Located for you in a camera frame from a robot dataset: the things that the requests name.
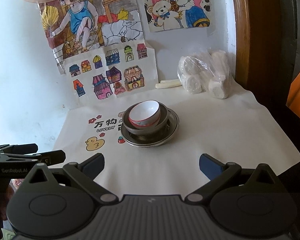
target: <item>white tablecloth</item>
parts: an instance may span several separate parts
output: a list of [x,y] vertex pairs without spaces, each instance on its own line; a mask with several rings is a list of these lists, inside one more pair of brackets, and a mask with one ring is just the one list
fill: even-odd
[[[180,128],[171,141],[152,148],[119,144],[120,132],[116,126],[104,132],[103,147],[86,150],[85,141],[89,137],[101,139],[95,124],[88,123],[89,119],[100,114],[104,124],[113,116],[119,122],[119,112],[149,99],[162,102],[178,114]],[[177,87],[100,100],[98,107],[70,110],[55,143],[56,149],[66,153],[65,163],[80,163],[101,152],[105,168],[95,181],[119,197],[123,194],[181,194],[185,197],[209,181],[199,170],[202,153],[223,163],[236,162],[243,168],[267,163],[277,175],[300,161],[300,153],[269,111],[251,92],[237,84],[232,96],[224,100],[211,98],[208,93],[191,95]]]

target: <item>plastic bag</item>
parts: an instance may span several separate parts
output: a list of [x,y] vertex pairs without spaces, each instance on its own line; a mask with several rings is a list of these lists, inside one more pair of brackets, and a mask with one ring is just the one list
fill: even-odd
[[181,57],[178,64],[178,78],[191,94],[207,91],[215,98],[227,98],[230,93],[229,75],[226,53],[222,50],[213,51],[211,55],[206,51]]

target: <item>stainless steel plate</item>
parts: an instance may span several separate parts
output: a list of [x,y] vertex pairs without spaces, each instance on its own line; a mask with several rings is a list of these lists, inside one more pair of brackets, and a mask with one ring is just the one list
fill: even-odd
[[159,146],[171,140],[179,128],[179,117],[171,109],[168,108],[168,121],[166,129],[162,130],[155,136],[148,138],[131,134],[124,126],[121,126],[121,134],[123,139],[132,146],[136,147],[154,147]]

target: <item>drawing of houses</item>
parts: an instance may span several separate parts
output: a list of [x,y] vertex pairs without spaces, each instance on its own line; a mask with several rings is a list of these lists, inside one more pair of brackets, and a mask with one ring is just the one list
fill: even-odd
[[94,93],[98,99],[105,99],[112,95],[110,84],[102,74],[93,77]]
[[112,67],[110,70],[107,70],[106,76],[110,84],[121,80],[121,72],[116,67]]
[[138,66],[127,68],[123,75],[125,77],[124,84],[127,91],[145,86],[142,70]]
[[90,62],[88,60],[81,62],[81,69],[82,69],[82,73],[90,71],[91,70]]
[[144,57],[148,57],[147,48],[143,43],[138,44],[137,46],[138,58],[142,59]]
[[72,77],[75,77],[77,75],[80,75],[80,68],[77,64],[74,64],[72,65],[70,68],[69,68],[69,72],[71,73],[71,76]]
[[120,62],[118,49],[111,49],[106,52],[106,63],[107,66],[117,64]]
[[86,93],[83,89],[82,83],[78,79],[73,81],[73,87],[74,87],[74,90],[77,91],[79,97],[83,96]]
[[124,54],[126,56],[126,62],[134,60],[131,46],[127,45],[124,47]]
[[121,94],[121,93],[123,93],[123,92],[126,91],[120,82],[116,82],[113,85],[113,87],[114,87],[114,94],[115,95],[119,95],[119,94]]
[[101,57],[96,55],[94,58],[93,58],[93,63],[94,63],[94,67],[96,69],[98,68],[101,68],[102,67],[102,61],[101,61]]

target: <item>wooden door frame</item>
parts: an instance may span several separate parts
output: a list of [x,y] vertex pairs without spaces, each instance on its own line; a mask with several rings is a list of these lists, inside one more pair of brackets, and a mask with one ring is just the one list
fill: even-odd
[[281,57],[280,0],[234,0],[236,81],[267,105]]

